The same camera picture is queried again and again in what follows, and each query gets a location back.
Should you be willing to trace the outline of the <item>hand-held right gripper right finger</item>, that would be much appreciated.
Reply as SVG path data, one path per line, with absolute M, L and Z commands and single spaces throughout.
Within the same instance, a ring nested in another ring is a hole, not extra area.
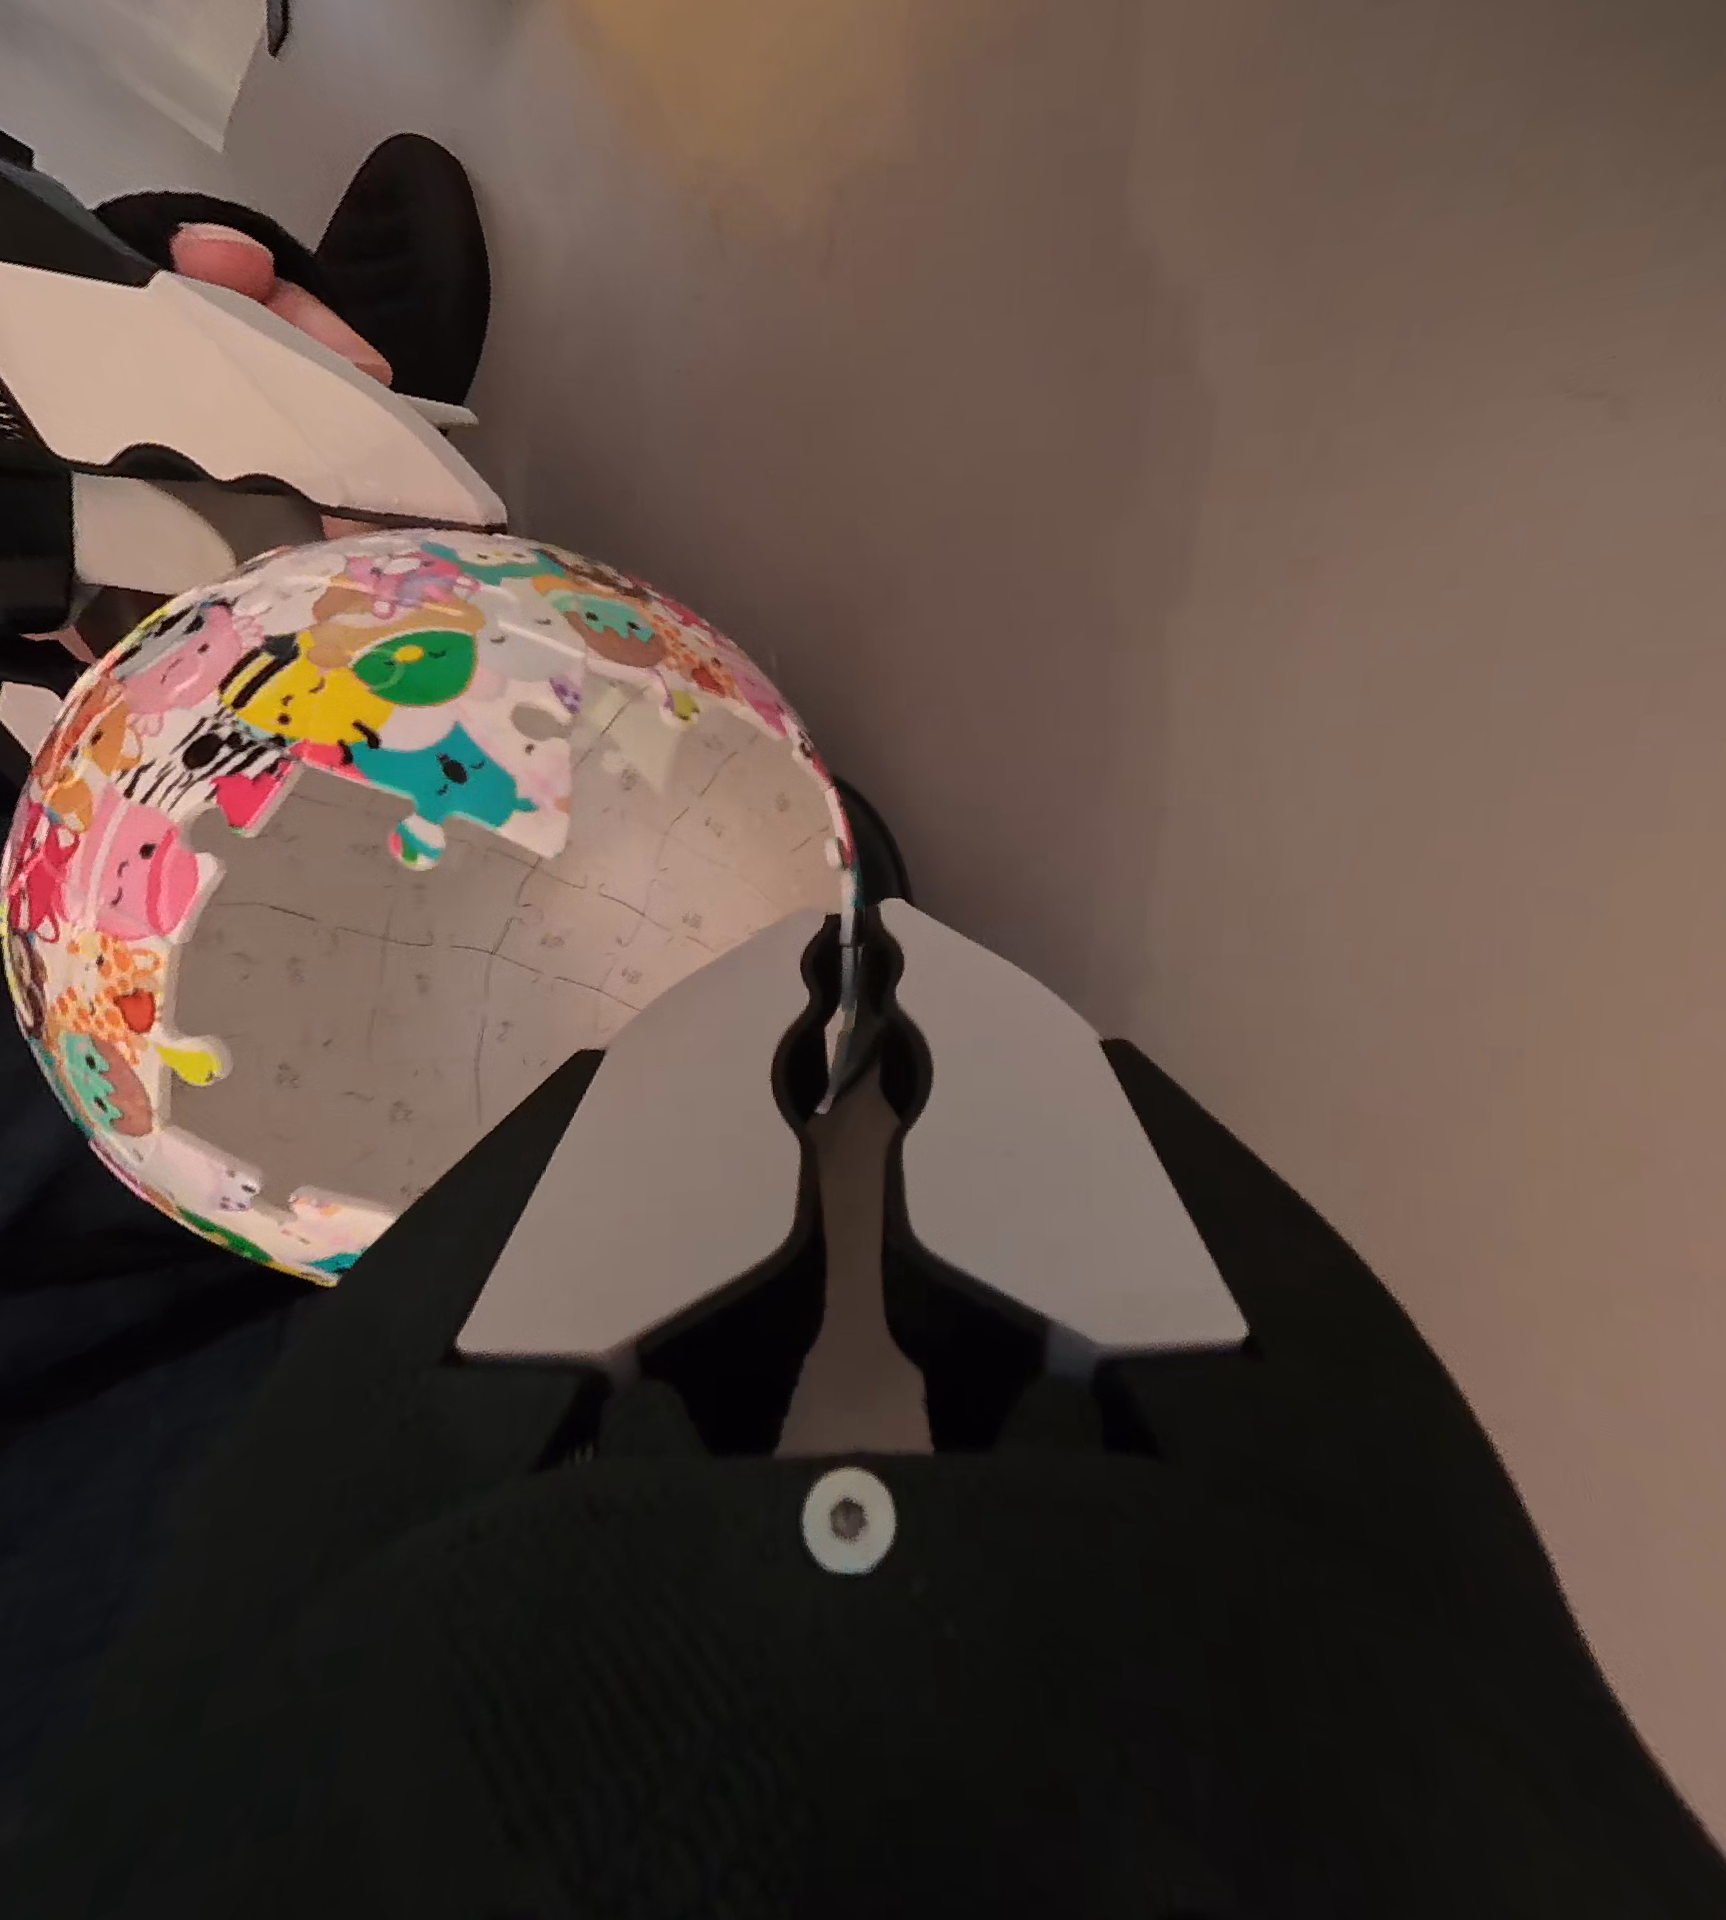
M 1238 1351 L 1246 1316 L 1089 1019 L 906 899 L 877 922 L 918 1069 L 897 1137 L 909 1252 L 1035 1336 L 1056 1378 Z

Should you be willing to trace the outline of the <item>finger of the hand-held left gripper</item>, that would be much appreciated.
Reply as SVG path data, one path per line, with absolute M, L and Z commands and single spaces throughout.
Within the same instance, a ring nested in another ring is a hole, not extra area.
M 323 537 L 321 510 L 306 498 L 210 477 L 76 476 L 70 516 L 74 609 L 104 590 L 143 593 L 161 605 Z
M 416 405 L 229 289 L 0 259 L 0 382 L 66 463 L 160 449 L 220 484 L 313 508 L 502 530 L 504 499 Z

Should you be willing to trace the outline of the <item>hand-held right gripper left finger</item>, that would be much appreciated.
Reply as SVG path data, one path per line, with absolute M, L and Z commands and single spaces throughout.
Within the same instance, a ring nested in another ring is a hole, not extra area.
M 460 1357 L 640 1380 L 662 1336 L 784 1252 L 803 1173 L 778 1065 L 800 1025 L 823 1060 L 816 966 L 831 932 L 812 910 L 762 928 L 603 1048 L 460 1326 Z

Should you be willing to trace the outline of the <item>colourful puzzle ball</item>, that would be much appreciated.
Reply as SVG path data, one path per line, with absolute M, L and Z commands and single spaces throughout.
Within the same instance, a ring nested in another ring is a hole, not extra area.
M 309 1283 L 572 1054 L 858 908 L 760 663 L 612 566 L 449 530 L 160 605 L 63 695 L 0 866 L 17 1025 L 94 1156 Z

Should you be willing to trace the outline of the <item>black ball stand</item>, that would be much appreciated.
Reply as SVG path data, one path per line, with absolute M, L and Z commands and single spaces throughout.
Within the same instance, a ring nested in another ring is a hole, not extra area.
M 848 824 L 860 908 L 875 910 L 886 899 L 915 901 L 909 866 L 882 812 L 851 779 L 835 778 L 834 791 Z

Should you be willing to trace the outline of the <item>person's left hand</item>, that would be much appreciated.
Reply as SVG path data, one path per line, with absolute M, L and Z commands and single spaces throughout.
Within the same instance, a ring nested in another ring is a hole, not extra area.
M 169 264 L 174 274 L 249 300 L 379 385 L 394 385 L 384 354 L 323 300 L 286 278 L 273 249 L 252 231 L 207 220 L 182 222 L 169 235 Z

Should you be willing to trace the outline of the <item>black mesh pad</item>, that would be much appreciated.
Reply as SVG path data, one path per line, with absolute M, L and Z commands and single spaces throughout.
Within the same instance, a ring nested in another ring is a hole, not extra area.
M 439 141 L 395 132 L 355 168 L 316 259 L 332 309 L 414 398 L 465 405 L 491 322 L 491 259 L 472 179 Z

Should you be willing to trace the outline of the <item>person's dark blue clothing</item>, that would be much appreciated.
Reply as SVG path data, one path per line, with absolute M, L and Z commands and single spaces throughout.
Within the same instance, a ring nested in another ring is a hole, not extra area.
M 0 770 L 0 857 L 15 789 Z M 0 952 L 0 1846 L 177 1490 L 326 1302 L 110 1175 L 26 1048 Z

